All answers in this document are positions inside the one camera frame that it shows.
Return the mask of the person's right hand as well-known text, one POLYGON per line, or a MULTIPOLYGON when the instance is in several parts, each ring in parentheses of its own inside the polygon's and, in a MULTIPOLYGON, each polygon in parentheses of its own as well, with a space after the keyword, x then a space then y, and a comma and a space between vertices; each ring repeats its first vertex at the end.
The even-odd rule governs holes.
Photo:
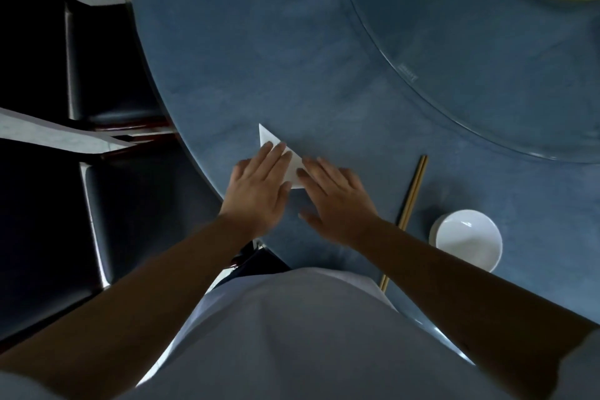
POLYGON ((365 189, 353 189, 338 168, 324 158, 319 161, 331 178, 331 186, 318 186, 305 169, 297 176, 310 198, 315 212, 324 223, 324 229, 314 229, 332 243, 359 249, 372 226, 380 218, 365 189))

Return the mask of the person's left hand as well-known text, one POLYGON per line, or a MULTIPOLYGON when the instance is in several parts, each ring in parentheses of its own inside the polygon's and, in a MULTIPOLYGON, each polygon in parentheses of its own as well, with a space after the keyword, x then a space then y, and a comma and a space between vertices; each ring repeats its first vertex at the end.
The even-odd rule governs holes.
POLYGON ((278 190, 290 163, 291 152, 286 152, 268 172, 268 154, 274 148, 267 142, 254 157, 247 172, 251 176, 236 181, 236 166, 219 213, 237 236, 249 242, 264 236, 280 222, 287 202, 277 202, 278 190))

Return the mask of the white paper napkin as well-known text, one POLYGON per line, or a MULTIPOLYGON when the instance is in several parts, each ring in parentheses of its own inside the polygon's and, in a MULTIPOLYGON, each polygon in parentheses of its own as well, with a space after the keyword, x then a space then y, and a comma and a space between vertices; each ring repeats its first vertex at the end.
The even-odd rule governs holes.
MULTIPOLYGON (((280 144, 281 140, 277 138, 272 132, 266 129, 265 126, 259 123, 259 140, 260 146, 266 143, 272 143, 273 146, 280 144)), ((289 182, 292 189, 304 189, 304 186, 298 179, 298 169, 304 169, 303 161, 301 157, 293 151, 290 147, 286 147, 284 153, 291 152, 290 163, 287 167, 286 173, 283 176, 282 183, 289 182)))

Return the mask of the person's left forearm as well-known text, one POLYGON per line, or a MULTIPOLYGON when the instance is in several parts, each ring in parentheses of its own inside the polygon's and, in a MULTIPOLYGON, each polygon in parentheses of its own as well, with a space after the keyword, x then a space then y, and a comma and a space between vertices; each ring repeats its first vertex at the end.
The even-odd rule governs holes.
POLYGON ((256 236, 220 215, 198 233, 0 356, 0 372, 67 400, 132 389, 176 336, 217 275, 256 236))

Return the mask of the person's right forearm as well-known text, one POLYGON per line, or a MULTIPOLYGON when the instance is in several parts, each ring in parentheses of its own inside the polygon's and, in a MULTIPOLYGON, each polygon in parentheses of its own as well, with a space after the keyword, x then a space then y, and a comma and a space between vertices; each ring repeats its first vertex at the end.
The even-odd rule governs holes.
POLYGON ((475 365, 519 399, 546 400, 559 366, 594 322, 452 255, 379 217, 348 242, 475 365))

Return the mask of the blue tablecloth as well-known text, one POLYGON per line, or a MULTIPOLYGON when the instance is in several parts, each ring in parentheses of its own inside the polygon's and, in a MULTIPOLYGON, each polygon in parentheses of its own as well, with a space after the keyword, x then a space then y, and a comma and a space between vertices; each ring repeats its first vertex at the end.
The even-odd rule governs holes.
POLYGON ((600 324, 600 163, 520 153, 467 130, 386 61, 351 0, 129 0, 171 121, 221 194, 260 145, 259 123, 300 156, 357 172, 379 215, 427 240, 440 216, 486 214, 494 274, 600 324))

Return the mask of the person's white shirt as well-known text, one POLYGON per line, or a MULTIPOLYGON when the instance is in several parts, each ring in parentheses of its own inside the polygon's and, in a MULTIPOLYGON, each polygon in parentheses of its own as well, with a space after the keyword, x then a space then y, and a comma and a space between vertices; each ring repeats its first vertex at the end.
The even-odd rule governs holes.
MULTIPOLYGON (((127 400, 510 400, 368 277, 326 268, 237 277, 204 294, 127 400)), ((564 358, 551 399, 600 400, 600 330, 564 358)), ((67 400, 0 372, 0 400, 67 400)))

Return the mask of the white ceramic bowl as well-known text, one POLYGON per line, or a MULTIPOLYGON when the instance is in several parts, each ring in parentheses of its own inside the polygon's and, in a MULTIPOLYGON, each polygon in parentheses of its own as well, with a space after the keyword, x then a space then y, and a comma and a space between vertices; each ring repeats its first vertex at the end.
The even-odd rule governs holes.
POLYGON ((503 254, 503 240, 496 224, 476 210, 459 210, 433 223, 428 243, 486 272, 493 272, 503 254))

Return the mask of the round glass turntable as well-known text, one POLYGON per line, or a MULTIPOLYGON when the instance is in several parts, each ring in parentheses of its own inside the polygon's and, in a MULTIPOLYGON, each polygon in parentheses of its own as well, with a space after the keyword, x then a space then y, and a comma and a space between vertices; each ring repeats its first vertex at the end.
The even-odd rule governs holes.
POLYGON ((467 130, 600 163, 600 2, 351 0, 394 70, 467 130))

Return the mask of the black chair with red frame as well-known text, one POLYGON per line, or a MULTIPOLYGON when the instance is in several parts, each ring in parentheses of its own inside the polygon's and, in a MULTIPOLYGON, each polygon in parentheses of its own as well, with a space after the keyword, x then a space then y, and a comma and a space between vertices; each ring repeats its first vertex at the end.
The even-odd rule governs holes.
POLYGON ((174 139, 107 154, 0 139, 0 354, 220 206, 174 139))
POLYGON ((124 3, 0 0, 0 110, 112 135, 170 125, 124 3))

